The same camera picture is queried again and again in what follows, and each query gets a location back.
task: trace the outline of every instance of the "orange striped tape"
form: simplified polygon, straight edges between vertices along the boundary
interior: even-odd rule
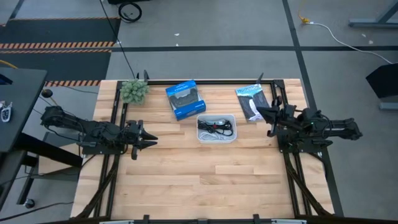
[[[66,80],[66,81],[46,81],[44,86],[99,86],[101,80]]]
[[[110,19],[120,19],[118,16],[109,17]],[[27,21],[27,20],[77,20],[77,19],[106,19],[106,17],[81,17],[81,18],[15,18],[10,21]]]
[[[112,50],[5,50],[0,54],[55,54],[55,53],[92,53],[92,52],[109,52]]]
[[[112,47],[113,41],[99,42],[53,42],[53,43],[0,43],[0,49],[52,49],[79,47]]]

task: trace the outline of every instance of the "blue box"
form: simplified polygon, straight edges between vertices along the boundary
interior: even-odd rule
[[[168,87],[166,94],[177,121],[206,111],[206,104],[194,80]]]

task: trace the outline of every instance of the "white cable on floor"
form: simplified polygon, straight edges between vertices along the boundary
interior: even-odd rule
[[[322,26],[322,27],[328,29],[330,35],[331,35],[331,36],[334,38],[334,40],[337,41],[339,44],[342,44],[342,45],[344,45],[344,46],[347,46],[347,47],[349,47],[349,48],[351,48],[351,49],[357,50],[357,51],[362,52],[362,53],[368,53],[368,54],[376,55],[376,56],[378,56],[379,58],[385,60],[387,63],[393,64],[392,62],[390,62],[389,60],[387,60],[386,58],[384,58],[383,56],[381,56],[381,55],[379,55],[379,54],[376,54],[376,53],[374,53],[374,52],[370,52],[370,51],[367,51],[367,50],[359,50],[359,49],[357,49],[357,48],[355,48],[355,47],[352,47],[352,46],[350,46],[350,45],[348,45],[348,44],[345,44],[345,43],[341,42],[340,40],[338,40],[338,39],[333,35],[333,33],[331,32],[331,30],[329,29],[329,27],[327,27],[326,25],[319,24],[319,23],[314,23],[314,22],[307,22],[307,23],[305,23],[305,24],[306,24],[306,25],[308,24],[308,25],[318,25],[318,26]]]

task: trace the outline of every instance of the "concrete floor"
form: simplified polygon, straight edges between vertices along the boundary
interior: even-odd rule
[[[326,29],[303,26],[297,18],[300,0],[289,0],[301,46],[337,46]],[[330,26],[338,39],[351,45],[398,45],[398,30],[352,29],[349,18],[376,17],[393,0],[308,0],[302,15]],[[0,2],[0,19],[11,15],[16,0]],[[107,6],[109,16],[117,8]],[[135,24],[122,23],[119,38],[125,47],[278,45],[293,46],[280,0],[151,0],[140,2],[144,11]],[[103,17],[97,0],[29,0],[17,17]],[[378,52],[398,62],[397,52]],[[378,99],[364,79],[381,59],[359,52],[303,52],[318,109],[331,119],[354,117],[364,137],[359,141],[334,139],[329,147],[340,200],[346,217],[398,220],[398,113],[380,111]],[[151,78],[301,78],[294,51],[128,52],[134,71],[146,69]],[[107,79],[131,78],[123,55],[112,53]],[[80,87],[98,91],[98,87]],[[63,87],[52,88],[54,98],[81,118],[93,115],[96,95]],[[78,104],[75,98],[84,99]],[[39,100],[35,109],[43,111]],[[24,132],[43,138],[45,129],[32,112]],[[23,181],[18,180],[0,217],[26,211],[15,205]],[[29,197],[37,207],[73,200],[75,182],[35,180]],[[65,220],[71,206],[61,205],[5,223]]]

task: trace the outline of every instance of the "black floor mat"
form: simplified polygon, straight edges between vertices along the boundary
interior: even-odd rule
[[[118,33],[120,19],[110,21]],[[0,49],[110,47],[115,41],[106,18],[13,19],[2,31]]]
[[[104,80],[110,56],[110,50],[0,51],[2,60],[19,68],[47,70],[47,81],[61,84],[74,80],[75,86],[97,85],[96,80]]]

